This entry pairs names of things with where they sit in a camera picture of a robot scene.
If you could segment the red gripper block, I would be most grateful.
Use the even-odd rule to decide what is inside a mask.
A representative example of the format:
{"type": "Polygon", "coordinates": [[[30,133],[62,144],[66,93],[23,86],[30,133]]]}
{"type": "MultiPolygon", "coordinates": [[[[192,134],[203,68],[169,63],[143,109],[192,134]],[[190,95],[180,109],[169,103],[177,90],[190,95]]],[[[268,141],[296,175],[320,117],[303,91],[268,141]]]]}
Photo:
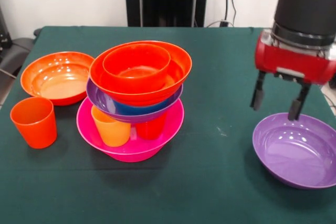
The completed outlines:
{"type": "Polygon", "coordinates": [[[289,121],[299,120],[299,116],[311,84],[323,85],[335,74],[335,54],[330,48],[297,48],[275,39],[270,29],[262,30],[255,51],[255,66],[259,69],[250,107],[259,110],[263,97],[265,72],[285,74],[296,79],[301,86],[288,112],[289,121]]]}

